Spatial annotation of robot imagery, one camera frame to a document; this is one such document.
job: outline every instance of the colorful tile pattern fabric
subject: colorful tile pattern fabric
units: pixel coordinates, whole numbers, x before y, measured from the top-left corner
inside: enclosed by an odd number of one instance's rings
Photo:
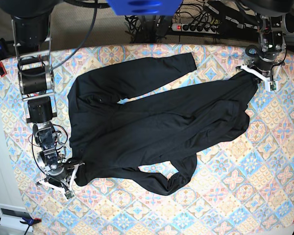
[[[52,53],[56,64],[71,50]],[[246,59],[244,49],[198,45],[130,45],[81,49],[55,69],[58,117],[70,134],[67,94],[75,78],[92,69],[143,57],[192,52],[197,70],[155,91],[228,79]],[[290,226],[294,219],[294,55],[279,72],[281,89],[270,94],[264,84],[251,100],[247,132],[197,154],[191,182],[170,196],[148,192],[132,180],[94,179],[73,188],[76,197],[38,187],[43,177],[31,155],[31,125],[24,120],[16,60],[4,62],[0,109],[11,164],[36,234],[48,235],[243,235]],[[170,163],[142,166],[172,176]]]

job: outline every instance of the blue object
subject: blue object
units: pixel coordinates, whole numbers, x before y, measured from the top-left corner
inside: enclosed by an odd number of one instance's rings
[[[1,56],[1,59],[5,59],[8,56],[8,53],[5,50],[1,41],[0,41],[0,56]]]
[[[32,219],[32,218],[27,219],[27,218],[22,217],[22,220],[24,220],[24,221],[20,221],[20,222],[22,224],[27,224],[28,226],[32,226],[34,224],[38,224],[41,222],[41,219],[37,219],[37,218],[36,219]]]
[[[107,0],[116,15],[173,16],[182,0]]]

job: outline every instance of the power strip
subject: power strip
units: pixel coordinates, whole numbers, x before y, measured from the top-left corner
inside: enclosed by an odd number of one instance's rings
[[[189,25],[187,23],[173,23],[172,31],[176,32],[190,32],[190,33],[209,33],[209,34],[218,34],[217,27],[211,26],[209,24],[206,24],[205,26],[201,23],[199,25]]]

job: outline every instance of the black shirt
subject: black shirt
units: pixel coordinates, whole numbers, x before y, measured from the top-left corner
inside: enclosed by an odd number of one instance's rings
[[[68,94],[70,146],[73,158],[85,163],[75,182],[84,186],[94,178],[125,178],[169,195],[190,182],[197,152],[244,133],[249,125],[245,110],[257,91],[255,76],[246,72],[118,104],[194,70],[188,53],[128,61],[79,76]],[[138,169],[165,161],[179,171],[169,180]]]

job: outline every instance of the table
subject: table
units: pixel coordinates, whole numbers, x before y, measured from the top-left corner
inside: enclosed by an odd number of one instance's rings
[[[54,64],[72,50],[52,53]],[[228,79],[246,56],[244,49],[198,45],[127,45],[83,48],[55,69],[58,117],[70,134],[67,94],[75,78],[89,70],[142,57],[192,52],[197,71],[146,95],[183,86]],[[259,85],[249,103],[247,132],[197,154],[191,182],[170,196],[141,188],[132,180],[94,179],[74,184],[76,197],[38,187],[43,178],[31,154],[30,125],[24,121],[17,79],[17,61],[5,60],[0,78],[0,110],[11,164],[26,209],[42,219],[36,234],[86,235],[240,235],[290,226],[294,219],[294,55],[280,70],[277,93]],[[142,166],[170,177],[170,163]]]

